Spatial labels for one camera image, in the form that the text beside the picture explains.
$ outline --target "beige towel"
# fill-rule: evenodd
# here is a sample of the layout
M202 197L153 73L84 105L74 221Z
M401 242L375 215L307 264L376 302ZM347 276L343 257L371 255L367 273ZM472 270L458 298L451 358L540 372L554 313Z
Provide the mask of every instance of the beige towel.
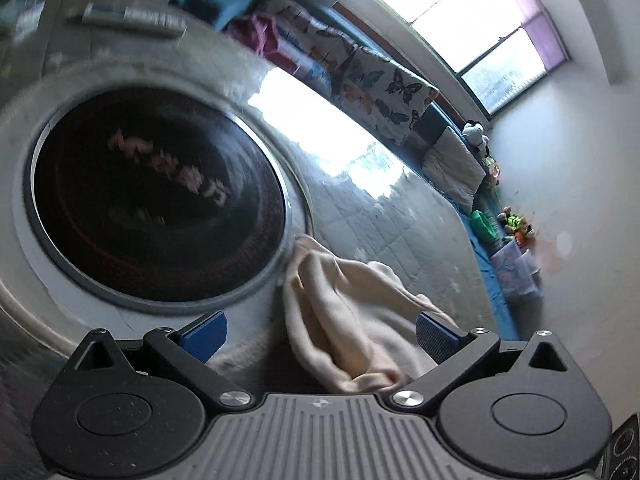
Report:
M297 238L284 284L287 333L300 364L335 393L401 386L436 363L415 338L423 311L454 321L410 294L390 267L338 258Z

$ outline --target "blue gripper pad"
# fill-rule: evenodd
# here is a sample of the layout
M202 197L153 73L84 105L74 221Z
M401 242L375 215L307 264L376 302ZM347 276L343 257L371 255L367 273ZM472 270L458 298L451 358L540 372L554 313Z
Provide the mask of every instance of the blue gripper pad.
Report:
M449 359L466 344L466 333L445 325L444 321L438 322L425 312L415 320L418 344L437 364Z
M198 361L206 363L226 341L226 317L221 311L205 314L170 335L172 341Z

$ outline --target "window frame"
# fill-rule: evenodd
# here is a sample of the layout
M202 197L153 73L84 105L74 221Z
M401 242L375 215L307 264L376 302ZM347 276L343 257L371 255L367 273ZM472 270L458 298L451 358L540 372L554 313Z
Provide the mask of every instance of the window frame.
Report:
M521 97L521 95L523 95L524 93L529 91L529 89L533 88L539 81L543 80L546 76L548 76L550 73L555 71L559 66L562 66L564 63L566 63L570 59L570 57L568 55L568 52L567 52L566 48L564 47L564 43L562 42L562 39L560 38L560 35L558 34L558 30L556 29L556 26L554 25L554 22L551 20L548 12L546 11L545 7L542 5L542 2L540 0L535 0L536 3L538 4L538 12L535 15L533 15L531 18L529 18L526 22L521 23L520 26L518 26L515 30L512 30L505 37L500 38L500 40L498 40L497 43L494 44L494 46L492 46L491 48L489 48L488 50L483 52L480 56L476 57L474 60L472 60L470 63L468 63L466 66L464 66L458 72L453 70L452 67L449 65L449 63L440 55L440 53L436 49L434 49L431 46L431 44L424 37L422 37L418 33L418 31L415 30L414 27L413 27L413 24L421 16L423 16L425 13L429 12L431 7L433 7L433 6L429 7L429 9L426 9L424 12L422 12L412 22L408 22L402 16L400 16L400 14L398 14L391 6L389 6L384 0L376 0L376 1L380 5L385 7L385 9L387 9L389 12L391 12L396 17L396 19L398 19L401 23L403 23L406 26L406 28L411 32L411 34L424 44L424 46L428 49L428 51L431 53L431 55L434 56L443 66L446 67L446 69L449 71L449 73L456 79L456 81L462 86L462 88L465 89L466 93L469 95L469 97L471 97L473 99L474 103L478 106L478 108L480 109L482 114L489 121L491 121L492 119L496 118L496 116L498 116L501 112L503 112L505 110L505 108L509 107L515 101L517 101L517 99L519 97ZM478 98L476 93L473 92L473 90L469 87L469 85L463 79L463 76L467 72L469 72L469 70L471 70L476 64L480 63L485 57L487 57L489 54L491 54L494 50L498 49L498 47L500 47L511 36L516 34L516 32L518 32L521 28L523 28L525 25L527 25L527 23L530 23L530 22L532 22L532 20L537 19L538 17L540 17L540 15L545 17L547 23L550 25L551 29L553 30L553 32L554 32L554 34L556 36L556 40L558 40L558 44L560 45L560 48L561 48L562 52L564 53L564 61L562 61L560 64L558 64L556 67L554 67L551 70L545 70L545 72L543 74L541 74L538 78L533 80L528 86L522 88L519 92L515 93L511 97L511 99L509 99L508 101L506 101L503 104L501 104L493 112L489 112L489 110L487 110L487 108L484 106L484 104L482 104L482 102L480 101L480 99Z

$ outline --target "blue pillow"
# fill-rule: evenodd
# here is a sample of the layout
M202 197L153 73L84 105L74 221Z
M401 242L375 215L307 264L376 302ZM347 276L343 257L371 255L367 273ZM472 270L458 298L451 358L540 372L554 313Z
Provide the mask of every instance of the blue pillow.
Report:
M252 0L172 0L171 3L186 10L214 30L222 30L237 16L246 14Z

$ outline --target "door glass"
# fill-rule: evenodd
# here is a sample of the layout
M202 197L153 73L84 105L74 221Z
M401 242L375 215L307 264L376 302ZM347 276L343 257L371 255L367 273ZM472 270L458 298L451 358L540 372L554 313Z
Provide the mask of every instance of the door glass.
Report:
M492 114L545 72L540 55L520 29L462 79Z
M522 23L514 0L440 0L413 27L459 72Z

